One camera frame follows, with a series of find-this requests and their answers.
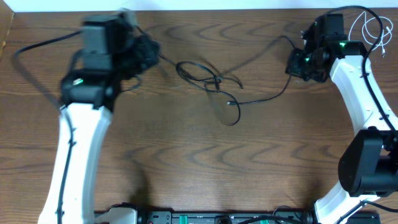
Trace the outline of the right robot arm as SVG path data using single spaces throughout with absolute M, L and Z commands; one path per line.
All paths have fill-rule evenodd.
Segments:
M 328 79 L 340 91 L 354 139 L 338 163 L 338 182 L 304 217 L 304 223 L 348 223 L 366 205 L 397 191 L 397 116 L 371 71 L 369 51 L 348 40 L 342 14 L 325 14 L 302 34 L 285 72 L 302 80 Z

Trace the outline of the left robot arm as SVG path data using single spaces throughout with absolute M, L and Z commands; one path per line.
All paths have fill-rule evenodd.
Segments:
M 120 87 L 113 70 L 75 69 L 77 51 L 62 80 L 60 134 L 49 194 L 39 223 L 94 223 L 94 191 L 101 147 L 119 90 L 106 105 L 105 89 Z

